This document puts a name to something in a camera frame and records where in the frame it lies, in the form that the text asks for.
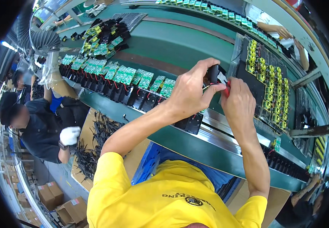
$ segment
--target white glove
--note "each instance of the white glove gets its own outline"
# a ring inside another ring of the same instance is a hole
[[[80,127],[66,127],[60,132],[60,142],[65,146],[74,145],[77,143],[77,137],[80,132]]]

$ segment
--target yellow t-shirt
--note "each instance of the yellow t-shirt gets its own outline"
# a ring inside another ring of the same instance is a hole
[[[131,186],[123,158],[100,157],[87,204],[90,228],[261,227],[267,199],[253,196],[233,216],[205,174],[184,161],[167,160],[156,175]]]

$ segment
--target wristwatch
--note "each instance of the wristwatch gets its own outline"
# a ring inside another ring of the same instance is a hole
[[[58,142],[58,146],[62,149],[62,150],[66,150],[66,149],[68,149],[68,146],[65,146],[65,145],[63,145],[63,143],[59,140],[59,142]]]

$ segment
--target printed logo on shirt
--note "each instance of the printed logo on shirt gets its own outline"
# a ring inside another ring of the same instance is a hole
[[[190,204],[192,206],[197,206],[197,207],[200,207],[200,206],[204,205],[203,202],[205,202],[205,203],[209,204],[214,209],[214,211],[216,211],[215,208],[209,202],[207,202],[206,200],[197,198],[195,196],[191,196],[189,194],[185,194],[185,193],[176,193],[175,195],[162,194],[162,197],[169,197],[169,198],[182,198],[182,197],[184,197],[185,201],[188,204]]]

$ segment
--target black cap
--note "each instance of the black cap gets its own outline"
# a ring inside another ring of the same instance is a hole
[[[12,84],[15,88],[17,88],[17,81],[19,80],[20,76],[23,75],[24,72],[22,70],[16,70],[12,75]]]
[[[0,99],[0,123],[2,125],[10,125],[11,119],[18,113],[17,94],[13,92],[5,92]]]

